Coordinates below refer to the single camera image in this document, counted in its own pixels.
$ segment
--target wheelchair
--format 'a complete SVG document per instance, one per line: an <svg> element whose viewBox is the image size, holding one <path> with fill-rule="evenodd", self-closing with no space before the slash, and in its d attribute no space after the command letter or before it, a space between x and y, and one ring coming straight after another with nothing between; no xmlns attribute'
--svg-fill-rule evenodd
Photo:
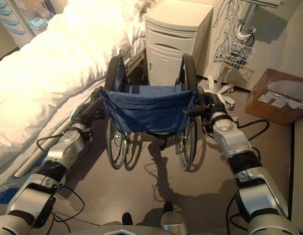
<svg viewBox="0 0 303 235"><path fill-rule="evenodd" d="M183 111L194 107L197 82L193 57L183 55L179 76L174 86L132 85L126 76L121 55L112 57L101 100L109 120L106 150L111 166L119 169L137 141L137 133L147 133L164 140L174 136L181 167L188 171L197 145L195 117Z"/></svg>

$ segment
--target white sheet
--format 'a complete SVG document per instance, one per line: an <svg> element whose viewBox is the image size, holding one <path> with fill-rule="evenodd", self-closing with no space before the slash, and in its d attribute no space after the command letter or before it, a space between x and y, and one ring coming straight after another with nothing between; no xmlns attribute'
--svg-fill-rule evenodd
<svg viewBox="0 0 303 235"><path fill-rule="evenodd" d="M0 62L0 191L8 183L3 169L11 175L26 161L17 156L58 106L102 78L120 49L126 54L141 47L144 3L71 0L46 32Z"/></svg>

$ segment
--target blue wheelchair seat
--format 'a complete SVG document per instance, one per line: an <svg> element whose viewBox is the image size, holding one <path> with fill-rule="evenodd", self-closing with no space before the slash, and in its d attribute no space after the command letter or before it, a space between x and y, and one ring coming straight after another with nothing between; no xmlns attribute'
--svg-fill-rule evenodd
<svg viewBox="0 0 303 235"><path fill-rule="evenodd" d="M124 92L102 89L101 98L119 131L182 133L189 121L184 109L194 106L196 90L176 86L128 86Z"/></svg>

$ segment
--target hospital bed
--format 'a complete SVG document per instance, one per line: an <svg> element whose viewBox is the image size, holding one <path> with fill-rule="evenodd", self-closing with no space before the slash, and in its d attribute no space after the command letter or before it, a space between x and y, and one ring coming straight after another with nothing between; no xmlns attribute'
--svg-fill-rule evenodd
<svg viewBox="0 0 303 235"><path fill-rule="evenodd" d="M112 56L121 53L127 73L143 59L144 6L70 0L45 32L0 62L0 193L40 159L35 142L61 133L74 107L104 85Z"/></svg>

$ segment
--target wire basket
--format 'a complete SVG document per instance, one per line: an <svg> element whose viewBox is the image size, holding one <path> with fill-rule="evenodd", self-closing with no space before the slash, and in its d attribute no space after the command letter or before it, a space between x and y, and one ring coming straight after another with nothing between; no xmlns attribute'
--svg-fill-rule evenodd
<svg viewBox="0 0 303 235"><path fill-rule="evenodd" d="M253 58L255 48L239 43L224 42L219 44L214 54L215 62L224 62L228 66L240 69L245 67Z"/></svg>

